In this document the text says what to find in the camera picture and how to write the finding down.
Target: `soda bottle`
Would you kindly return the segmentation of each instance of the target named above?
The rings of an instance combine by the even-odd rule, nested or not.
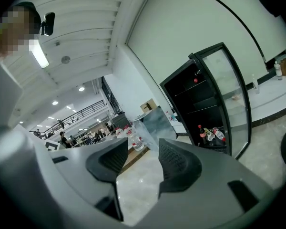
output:
[[[212,131],[216,137],[225,142],[225,135],[217,127],[213,127]]]
[[[207,128],[204,128],[204,131],[205,131],[206,139],[211,142],[215,138],[214,133],[210,132]]]
[[[201,125],[199,125],[198,127],[199,127],[200,137],[201,137],[202,140],[204,141],[204,144],[206,144],[205,132],[204,132],[204,130],[201,128]]]

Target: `mini fridge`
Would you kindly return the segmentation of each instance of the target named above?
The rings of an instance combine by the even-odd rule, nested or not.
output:
[[[250,144],[251,109],[246,85],[233,56],[219,43],[189,55],[160,86],[171,101],[193,145],[239,158]],[[217,127],[225,141],[200,137]]]

